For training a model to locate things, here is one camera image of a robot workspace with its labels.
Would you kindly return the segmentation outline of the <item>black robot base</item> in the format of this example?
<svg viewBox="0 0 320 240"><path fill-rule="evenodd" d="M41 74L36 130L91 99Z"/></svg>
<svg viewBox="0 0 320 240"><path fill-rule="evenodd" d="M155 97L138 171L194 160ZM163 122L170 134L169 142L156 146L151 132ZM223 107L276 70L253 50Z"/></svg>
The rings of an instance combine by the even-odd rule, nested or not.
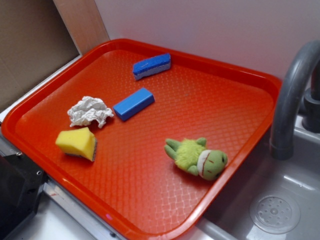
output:
<svg viewBox="0 0 320 240"><path fill-rule="evenodd" d="M38 212L47 178L27 155L0 158L0 238L7 240Z"/></svg>

